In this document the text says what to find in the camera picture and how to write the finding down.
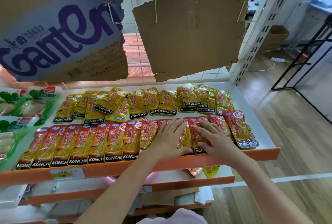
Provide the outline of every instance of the right hand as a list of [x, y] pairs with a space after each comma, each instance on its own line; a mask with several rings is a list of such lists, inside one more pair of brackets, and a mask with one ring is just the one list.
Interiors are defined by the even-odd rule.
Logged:
[[197, 145], [209, 155], [230, 167], [234, 167], [241, 155], [245, 155], [217, 125], [203, 120], [199, 120], [198, 123], [203, 128], [194, 126], [195, 130], [206, 137], [211, 142], [212, 147], [204, 142], [198, 142]]

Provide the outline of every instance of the barcode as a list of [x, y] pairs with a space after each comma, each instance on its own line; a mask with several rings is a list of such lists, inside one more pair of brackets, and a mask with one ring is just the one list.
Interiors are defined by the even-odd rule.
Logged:
[[75, 68], [73, 69], [72, 71], [69, 71], [67, 72], [67, 74], [70, 76], [70, 77], [73, 77], [74, 75], [79, 75], [81, 74], [83, 71], [81, 70], [81, 68]]

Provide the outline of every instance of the wooden floor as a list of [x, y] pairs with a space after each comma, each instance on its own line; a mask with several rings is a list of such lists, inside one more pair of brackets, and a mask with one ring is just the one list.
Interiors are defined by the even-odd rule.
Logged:
[[[256, 56], [250, 70], [272, 67], [270, 58]], [[275, 145], [282, 148], [277, 161], [260, 166], [271, 178], [332, 172], [332, 126], [295, 91], [270, 91], [288, 65], [276, 63], [269, 71], [247, 72], [238, 85]], [[277, 185], [314, 223], [332, 223], [332, 178]], [[209, 224], [266, 223], [247, 186], [214, 188], [213, 193], [213, 205], [201, 210]]]

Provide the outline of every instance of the small cardboard box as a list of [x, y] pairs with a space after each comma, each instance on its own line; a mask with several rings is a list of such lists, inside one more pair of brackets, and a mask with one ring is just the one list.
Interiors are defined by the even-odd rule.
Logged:
[[238, 62], [248, 0], [156, 0], [133, 9], [157, 82]]
[[0, 63], [18, 81], [128, 76], [123, 0], [0, 0]]
[[264, 54], [266, 52], [277, 50], [280, 45], [287, 39], [288, 36], [289, 32], [284, 26], [271, 26], [271, 29], [268, 32], [266, 38], [264, 39], [257, 54]]

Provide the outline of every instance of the orange shelf edge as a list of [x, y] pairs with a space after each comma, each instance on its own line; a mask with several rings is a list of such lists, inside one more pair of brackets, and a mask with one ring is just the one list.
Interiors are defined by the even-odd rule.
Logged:
[[[182, 180], [175, 182], [165, 182], [165, 183], [146, 184], [146, 185], [152, 186], [153, 192], [159, 192], [165, 190], [184, 189], [184, 188], [192, 188], [192, 187], [207, 186], [207, 185], [231, 184], [234, 183], [234, 181], [235, 181], [235, 176], [233, 175], [225, 177]], [[38, 206], [44, 203], [55, 203], [63, 200], [73, 200], [73, 199], [95, 200], [100, 195], [102, 195], [102, 193], [105, 192], [106, 189], [107, 188], [70, 192], [70, 193], [54, 193], [54, 194], [31, 196], [22, 199], [19, 203], [19, 206], [29, 205], [29, 204]]]
[[[281, 148], [258, 149], [243, 151], [246, 155], [256, 161], [270, 161], [276, 160]], [[134, 161], [121, 161], [113, 163], [99, 163], [90, 165], [70, 166], [70, 167], [55, 167], [31, 170], [17, 170], [0, 173], [0, 186], [10, 186], [15, 184], [36, 184], [45, 181], [53, 180], [50, 170], [65, 169], [65, 168], [83, 168], [85, 178], [95, 178], [104, 176], [117, 176], [126, 170]], [[210, 155], [189, 155], [181, 156], [174, 160], [158, 163], [152, 172], [182, 170], [193, 167], [206, 167], [223, 165], [218, 160]]]
[[[168, 212], [175, 212], [179, 208], [185, 208], [185, 209], [197, 209], [197, 208], [204, 208], [209, 207], [212, 205], [211, 201], [207, 201], [205, 205], [202, 205], [201, 203], [193, 203], [188, 205], [181, 205], [181, 206], [161, 206], [161, 207], [154, 207], [154, 208], [146, 208], [146, 209], [136, 209], [135, 213], [133, 215], [127, 215], [127, 217], [130, 216], [139, 216], [139, 215], [153, 215], [153, 214], [160, 214], [160, 213], [168, 213]], [[58, 224], [66, 224], [66, 223], [73, 223], [75, 222], [80, 216], [66, 216], [66, 217], [60, 217], [57, 218]], [[20, 224], [45, 224], [44, 220], [40, 221], [31, 221], [31, 222], [21, 222]]]

